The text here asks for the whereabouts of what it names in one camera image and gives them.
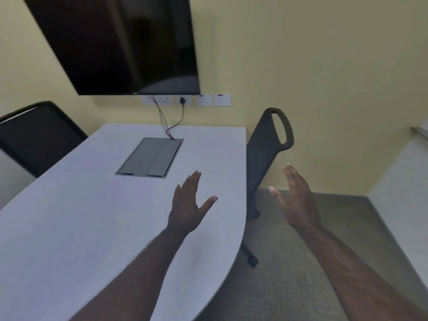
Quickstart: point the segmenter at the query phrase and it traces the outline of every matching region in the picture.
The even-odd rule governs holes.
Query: person's right arm
[[[270,187],[286,221],[305,241],[329,278],[350,321],[428,321],[428,317],[360,260],[321,223],[318,207],[303,177],[283,167],[290,188],[286,202]]]

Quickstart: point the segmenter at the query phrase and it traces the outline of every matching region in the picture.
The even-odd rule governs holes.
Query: table
[[[246,131],[178,126],[168,176],[115,175],[160,125],[107,123],[0,211],[0,320],[67,321],[167,225],[175,186],[202,172],[219,200],[178,250],[152,321],[191,321],[229,273],[246,220]]]

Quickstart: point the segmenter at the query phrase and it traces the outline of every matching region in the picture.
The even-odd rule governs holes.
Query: forearm
[[[300,236],[324,269],[349,320],[428,320],[325,227]]]
[[[185,235],[163,230],[70,321],[149,321],[163,279]]]

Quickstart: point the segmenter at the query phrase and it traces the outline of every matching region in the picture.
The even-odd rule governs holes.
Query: chair backrest
[[[0,149],[39,177],[88,138],[53,102],[29,105],[0,118]]]
[[[281,144],[272,114],[277,114],[286,130],[287,140]],[[268,108],[261,116],[247,144],[247,196],[259,188],[276,155],[294,145],[293,130],[286,115],[278,108]]]

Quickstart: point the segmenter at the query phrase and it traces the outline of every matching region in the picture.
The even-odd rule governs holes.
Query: wall
[[[87,134],[105,120],[78,96],[23,0],[0,0],[0,101],[12,110],[51,100]]]
[[[191,0],[203,93],[184,124],[246,126],[281,108],[295,146],[262,186],[288,188],[292,163],[318,192],[366,195],[428,116],[428,0]],[[159,123],[138,96],[95,97],[108,121]],[[181,116],[165,108],[169,122]]]
[[[428,130],[428,120],[422,125]],[[428,141],[416,135],[368,195],[428,286]]]
[[[0,106],[0,116],[11,112]],[[0,209],[32,183],[35,178],[0,150]]]

